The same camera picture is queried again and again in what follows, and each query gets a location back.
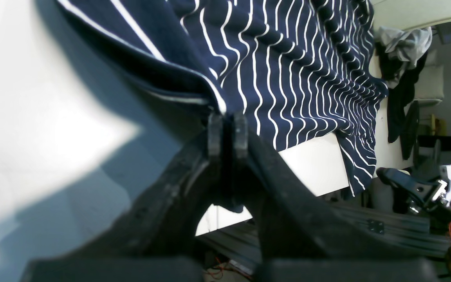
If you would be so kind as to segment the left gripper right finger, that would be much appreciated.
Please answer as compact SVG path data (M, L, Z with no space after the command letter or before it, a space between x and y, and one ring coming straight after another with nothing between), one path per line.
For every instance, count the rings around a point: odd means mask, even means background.
M387 244L334 213L280 155L231 118L231 196L252 214L263 262L258 282L437 282L426 259Z

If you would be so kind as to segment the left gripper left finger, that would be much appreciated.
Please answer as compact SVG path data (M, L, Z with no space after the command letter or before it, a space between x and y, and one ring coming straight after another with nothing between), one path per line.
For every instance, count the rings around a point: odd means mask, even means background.
M186 144L157 181L101 235L55 259L30 262L22 282L202 282L195 232L220 180L224 118Z

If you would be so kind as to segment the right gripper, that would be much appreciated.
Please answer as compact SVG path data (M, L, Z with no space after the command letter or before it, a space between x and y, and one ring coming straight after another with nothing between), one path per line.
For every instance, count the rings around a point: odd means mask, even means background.
M408 211L424 212L436 220L451 220L451 165L440 166L440 178L424 181L395 168L378 168L378 178L408 193Z

